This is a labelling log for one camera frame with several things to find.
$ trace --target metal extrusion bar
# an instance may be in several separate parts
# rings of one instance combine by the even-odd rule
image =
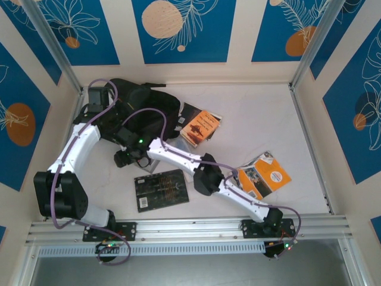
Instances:
[[[332,209],[332,205],[331,205],[330,200],[329,200],[328,191],[327,191],[328,187],[326,186],[326,182],[323,179],[323,175],[321,173],[320,166],[319,166],[317,159],[316,159],[315,149],[314,149],[313,144],[311,142],[311,137],[310,137],[310,134],[308,133],[308,129],[305,125],[303,112],[300,108],[300,104],[298,101],[298,97],[296,95],[295,88],[293,88],[292,86],[290,86],[290,93],[291,93],[291,98],[293,101],[293,105],[295,107],[296,114],[298,115],[299,122],[300,122],[300,125],[302,127],[305,142],[307,143],[307,147],[308,147],[308,150],[310,152],[310,156],[311,156],[311,159],[312,159],[315,171],[316,171],[317,179],[319,181],[321,190],[323,191],[323,195],[324,195],[324,198],[326,199],[326,203],[327,203],[327,206],[329,208],[329,211],[331,213],[335,214],[335,210]]]
[[[265,253],[264,242],[241,241],[237,243],[173,243],[131,244],[131,256],[205,255]],[[125,256],[129,249],[124,245],[102,256]],[[94,245],[43,246],[39,258],[45,257],[94,257]]]
[[[298,226],[296,216],[292,218]],[[221,219],[171,219],[134,220],[138,223],[136,240],[131,244],[146,243],[222,243],[239,241],[271,241],[277,238],[244,239],[240,224],[248,217]],[[82,242],[83,227],[69,225],[63,230],[54,228],[52,222],[32,223],[26,245],[89,244]],[[302,215],[302,227],[298,240],[351,238],[345,216],[318,214]]]
[[[60,69],[67,76],[68,81],[78,92],[81,91],[81,86],[78,78],[71,69],[70,62],[66,57],[60,43],[58,43],[53,31],[50,29],[48,22],[45,20],[41,10],[34,0],[20,0],[25,13],[36,28],[39,36],[52,54]]]
[[[291,86],[294,88],[299,85],[303,75],[310,68],[316,53],[320,49],[324,39],[329,32],[329,29],[331,28],[333,22],[335,22],[336,17],[339,14],[344,3],[345,0],[330,0],[330,4],[326,12],[323,14],[311,42],[305,49],[305,52],[300,60],[300,64],[291,80]]]

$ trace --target orange circle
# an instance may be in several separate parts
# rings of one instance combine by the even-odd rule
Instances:
[[[78,41],[76,38],[73,38],[73,37],[67,37],[66,40],[65,40],[65,43],[66,43],[66,45],[67,45],[69,48],[72,48],[72,49],[77,49],[77,48],[79,48],[79,41]]]
[[[353,125],[358,131],[363,130],[365,126],[367,125],[367,119],[365,115],[361,113],[356,114],[355,118],[353,118]]]
[[[171,2],[156,0],[145,8],[142,23],[151,37],[165,39],[176,35],[182,29],[183,17]]]
[[[7,133],[13,143],[21,147],[26,147],[32,143],[36,132],[36,119],[28,105],[23,103],[12,104],[9,106],[5,118],[10,121],[7,123]],[[16,118],[19,118],[23,124],[18,123]]]
[[[316,27],[306,27],[294,33],[287,41],[286,53],[290,57],[300,57],[304,54],[307,45],[310,43]]]

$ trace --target black book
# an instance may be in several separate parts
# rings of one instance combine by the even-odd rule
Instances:
[[[139,213],[189,201],[181,170],[135,178],[135,191]]]

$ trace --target cable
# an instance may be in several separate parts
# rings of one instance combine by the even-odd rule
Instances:
[[[114,91],[115,91],[115,93],[114,93],[114,101],[113,101],[113,102],[112,102],[112,103],[111,103],[111,104],[110,104],[104,111],[100,112],[100,113],[97,114],[95,117],[93,117],[92,119],[90,119],[90,120],[89,120],[89,121],[88,121],[88,122],[81,128],[81,130],[79,130],[78,135],[75,136],[75,137],[71,140],[69,146],[67,147],[67,149],[66,149],[66,151],[65,151],[65,153],[64,153],[64,155],[63,155],[63,157],[62,157],[62,159],[61,159],[61,163],[60,163],[60,164],[58,165],[58,167],[57,167],[57,170],[56,170],[56,172],[55,172],[55,174],[54,174],[54,177],[53,177],[53,183],[52,183],[52,188],[51,188],[51,197],[50,197],[51,217],[52,217],[53,224],[54,224],[54,226],[55,226],[57,229],[63,229],[63,228],[64,228],[65,226],[67,226],[68,224],[74,222],[74,220],[69,220],[68,222],[64,223],[63,225],[59,225],[58,222],[57,222],[57,217],[56,217],[56,215],[55,215],[55,208],[54,208],[54,201],[55,201],[55,187],[56,187],[56,185],[57,185],[58,176],[59,176],[59,174],[60,174],[60,171],[61,171],[61,169],[62,169],[62,166],[63,166],[63,164],[64,164],[64,162],[65,162],[67,156],[69,155],[69,153],[70,153],[70,151],[71,151],[73,145],[75,144],[75,142],[76,142],[77,139],[79,138],[79,136],[86,130],[86,128],[87,128],[90,124],[92,124],[95,120],[97,120],[97,119],[100,118],[102,115],[104,115],[106,112],[108,112],[108,111],[115,105],[115,103],[116,103],[117,100],[118,100],[118,89],[117,89],[117,87],[115,86],[115,84],[114,84],[112,81],[110,81],[110,80],[107,80],[107,79],[96,79],[96,80],[93,80],[93,81],[89,84],[88,88],[90,88],[95,82],[100,82],[100,81],[108,82],[108,83],[113,87],[113,89],[114,89]],[[257,203],[254,203],[253,201],[247,199],[246,197],[244,197],[244,196],[241,195],[240,193],[236,192],[235,190],[233,190],[233,189],[231,189],[229,186],[227,186],[227,184],[226,184],[227,180],[229,180],[230,178],[232,178],[233,176],[235,176],[235,175],[238,173],[238,171],[237,171],[235,168],[230,167],[230,166],[228,166],[228,165],[226,165],[226,164],[221,164],[221,163],[216,163],[216,162],[209,162],[209,161],[203,161],[203,160],[194,160],[194,159],[192,159],[192,158],[190,158],[190,157],[188,157],[188,156],[186,156],[186,155],[184,155],[184,154],[178,153],[178,152],[176,152],[176,151],[174,151],[174,150],[171,150],[170,148],[167,148],[166,145],[165,145],[165,143],[164,143],[164,140],[163,140],[164,132],[165,132],[165,128],[167,127],[167,118],[166,118],[165,114],[164,114],[161,110],[156,109],[156,108],[143,108],[143,109],[140,109],[140,110],[135,111],[134,113],[132,113],[128,118],[126,118],[126,119],[123,121],[122,125],[125,125],[125,124],[128,122],[128,120],[130,120],[133,116],[137,115],[138,113],[144,112],[144,111],[155,111],[155,112],[160,113],[160,115],[162,115],[162,117],[163,117],[163,119],[164,119],[164,124],[163,124],[163,128],[162,128],[162,130],[161,130],[161,134],[160,134],[160,142],[161,142],[162,147],[163,147],[165,150],[168,150],[169,152],[171,152],[171,153],[173,153],[173,154],[175,154],[175,155],[177,155],[177,156],[180,156],[180,157],[182,157],[182,158],[185,158],[185,159],[187,159],[187,160],[190,160],[190,161],[193,160],[194,162],[197,162],[197,163],[201,163],[201,164],[209,164],[209,165],[213,165],[213,166],[220,166],[220,167],[227,168],[227,169],[231,170],[231,171],[232,171],[232,175],[228,176],[227,178],[224,178],[224,186],[225,186],[226,188],[228,188],[231,192],[233,192],[234,194],[236,194],[237,196],[239,196],[240,198],[243,198],[244,200],[246,200],[247,202],[249,202],[249,203],[251,203],[251,204],[253,204],[253,205],[256,205],[256,206],[258,206],[258,207],[278,208],[278,209],[288,209],[288,210],[293,211],[293,212],[297,215],[297,217],[298,217],[298,219],[299,219],[298,229],[296,230],[294,237],[291,239],[292,242],[295,241],[296,236],[298,235],[299,230],[300,230],[300,227],[301,227],[301,217],[300,217],[299,213],[298,213],[296,210],[294,210],[294,209],[292,209],[292,208],[290,208],[290,207],[272,206],[272,205],[264,205],[264,204],[257,204]],[[98,229],[98,230],[100,230],[100,231],[104,231],[104,232],[107,232],[107,233],[109,233],[109,234],[112,234],[112,235],[118,237],[119,239],[121,239],[121,240],[127,245],[127,247],[129,248],[129,253],[128,253],[128,255],[127,255],[122,261],[120,261],[120,262],[116,262],[116,263],[105,263],[105,262],[102,262],[102,261],[101,261],[100,255],[101,255],[101,253],[102,253],[105,249],[107,249],[106,247],[103,248],[103,249],[98,253],[98,257],[97,257],[97,259],[99,260],[100,263],[102,263],[103,265],[107,265],[107,266],[117,266],[117,265],[121,265],[121,264],[123,264],[124,262],[126,262],[126,261],[129,259],[130,255],[131,255],[131,246],[129,245],[129,243],[127,242],[127,240],[126,240],[125,238],[123,238],[121,235],[117,234],[116,232],[110,231],[109,229],[102,228],[102,227],[98,227],[98,226],[92,226],[92,225],[89,225],[89,224],[87,224],[87,223],[83,223],[83,222],[78,221],[78,220],[75,221],[75,223],[78,224],[78,225],[82,225],[82,226],[85,226],[85,227],[91,227],[91,228],[93,228],[93,229]]]
[[[224,186],[229,189],[232,193],[236,194],[238,197],[242,198],[243,200],[249,202],[250,204],[252,205],[255,205],[255,206],[258,206],[258,207],[266,207],[266,208],[269,208],[269,209],[286,209],[286,210],[290,210],[292,212],[294,212],[296,214],[296,216],[298,217],[298,220],[299,220],[299,224],[298,224],[298,228],[296,229],[295,231],[295,235],[292,237],[291,239],[291,243],[294,244],[294,241],[296,240],[296,237],[298,236],[299,234],[299,231],[300,231],[300,228],[301,228],[301,225],[302,225],[302,219],[300,217],[300,214],[293,208],[291,207],[283,207],[283,206],[274,206],[274,205],[266,205],[266,204],[258,204],[258,203],[255,203],[253,202],[252,200],[246,198],[245,196],[241,195],[240,193],[236,192],[234,189],[232,189],[231,187],[229,187],[227,185],[227,181],[229,179],[231,179],[232,177],[234,177],[235,175],[237,175],[238,171],[233,168],[233,167],[230,167],[226,164],[221,164],[221,163],[216,163],[216,162],[209,162],[209,161],[203,161],[203,160],[194,160],[184,154],[181,154],[179,152],[176,152],[170,148],[167,148],[166,145],[165,145],[165,142],[163,140],[163,137],[164,137],[164,132],[165,132],[165,128],[167,127],[167,118],[165,117],[165,114],[159,110],[159,109],[156,109],[156,108],[143,108],[143,109],[140,109],[140,110],[137,110],[135,111],[134,113],[132,113],[129,117],[127,117],[127,119],[123,122],[123,125],[125,125],[127,123],[127,121],[129,121],[133,116],[137,115],[138,113],[141,113],[141,112],[144,112],[144,111],[156,111],[158,113],[160,113],[160,115],[163,117],[164,119],[164,124],[163,124],[163,128],[161,130],[161,134],[160,134],[160,143],[161,143],[161,146],[166,150],[166,151],[169,151],[175,155],[178,155],[180,156],[181,158],[185,158],[189,161],[193,160],[194,162],[197,162],[197,163],[201,163],[201,164],[209,164],[209,165],[213,165],[213,166],[220,166],[220,167],[223,167],[223,168],[226,168],[226,169],[229,169],[232,171],[232,174],[226,178],[224,178]],[[272,246],[275,246],[275,245],[279,245],[281,243],[277,243],[277,244],[274,244],[274,245],[268,245],[267,247],[272,247]]]
[[[72,222],[75,222],[76,224],[78,225],[82,225],[82,226],[85,226],[85,227],[90,227],[90,228],[93,228],[93,229],[98,229],[100,231],[104,231],[104,232],[107,232],[109,234],[112,234],[116,237],[118,237],[119,239],[122,240],[122,242],[124,242],[128,249],[129,249],[129,253],[128,255],[121,261],[119,262],[114,262],[114,263],[106,263],[106,262],[102,262],[101,261],[101,254],[102,252],[106,249],[106,248],[103,248],[99,253],[98,253],[98,256],[97,256],[97,259],[100,263],[102,263],[103,265],[107,265],[107,266],[117,266],[117,265],[121,265],[123,264],[124,262],[126,262],[129,258],[130,258],[130,255],[131,255],[131,246],[130,244],[128,243],[128,241],[123,238],[121,235],[117,234],[116,232],[114,231],[110,231],[109,229],[106,229],[106,228],[102,228],[102,227],[99,227],[99,226],[93,226],[93,225],[90,225],[88,223],[84,223],[84,222],[81,222],[81,221],[78,221],[78,220],[69,220],[68,222],[64,223],[63,225],[59,225],[58,222],[57,222],[57,217],[55,215],[55,208],[54,208],[54,201],[55,201],[55,187],[57,185],[57,180],[58,180],[58,176],[60,175],[60,171],[62,169],[62,166],[64,165],[65,161],[66,161],[66,158],[67,156],[69,155],[72,147],[74,146],[74,144],[76,143],[77,139],[79,138],[79,136],[86,130],[86,128],[92,124],[95,120],[97,120],[98,118],[100,118],[102,115],[104,115],[106,112],[108,112],[110,109],[112,109],[112,107],[115,105],[115,103],[117,102],[118,100],[118,89],[117,87],[115,86],[115,84],[108,80],[108,79],[96,79],[96,80],[93,80],[88,88],[90,88],[94,83],[96,82],[108,82],[114,89],[114,101],[105,109],[103,110],[102,112],[100,112],[99,114],[97,114],[96,116],[94,116],[93,118],[91,118],[82,128],[81,130],[79,130],[78,132],[78,135],[75,136],[69,146],[67,147],[64,155],[62,156],[61,158],[61,163],[58,165],[57,167],[57,170],[54,174],[54,177],[53,177],[53,183],[52,183],[52,188],[51,188],[51,196],[50,196],[50,210],[51,210],[51,216],[52,216],[52,220],[53,220],[53,224],[54,226],[57,228],[57,229],[63,229],[65,226],[67,226],[68,224],[72,223]]]

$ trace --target wall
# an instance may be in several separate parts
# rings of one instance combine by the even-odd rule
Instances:
[[[37,171],[46,170],[60,153],[77,102],[77,92],[71,88],[64,76],[61,77],[58,86],[55,84],[1,8],[0,26],[0,43],[50,103],[21,190],[17,191],[0,184],[0,225],[7,227],[0,249],[0,285],[7,285],[20,259],[19,251],[24,245],[30,223],[40,219],[33,177]],[[16,96],[18,94],[0,94],[3,100]],[[18,162],[20,158],[16,156],[14,161]],[[1,172],[9,172],[9,165],[9,162],[3,161]]]
[[[374,282],[381,281],[381,272],[379,271],[379,266],[381,265],[381,246],[371,226],[370,219],[381,215],[381,173],[376,173],[363,181],[361,178],[356,179],[357,176],[353,177],[341,144],[345,145],[351,141],[356,142],[355,144],[358,145],[354,146],[354,152],[360,152],[362,143],[357,141],[357,138],[354,136],[348,136],[345,139],[346,142],[343,142],[344,139],[341,139],[341,142],[339,142],[322,98],[329,91],[333,91],[330,87],[335,83],[335,80],[368,34],[380,21],[380,10],[380,1],[366,0],[317,79],[314,80],[312,74],[308,72],[296,90],[314,148],[316,149],[318,161],[322,167],[334,210],[336,213],[346,214],[354,238]],[[359,66],[360,77],[363,62]],[[350,72],[355,74],[357,69],[352,69]],[[352,105],[351,89],[355,88],[356,83],[348,79],[345,85],[347,88],[334,89],[338,97],[344,98],[340,103],[340,108],[343,108],[340,115],[345,116],[344,112],[346,112],[346,108],[349,108],[350,112],[353,112],[352,116],[355,116],[356,112]],[[374,151],[373,154],[372,162],[373,164],[378,164],[379,167],[379,150]],[[372,162],[359,159],[358,166],[366,169]]]
[[[74,66],[82,83],[102,76],[135,82],[287,82],[298,62],[252,63],[266,0],[237,0],[226,63],[145,64],[131,1],[102,0],[119,66]]]
[[[58,0],[53,7],[48,2],[37,5],[82,85],[99,77],[139,83],[289,82],[329,3]]]

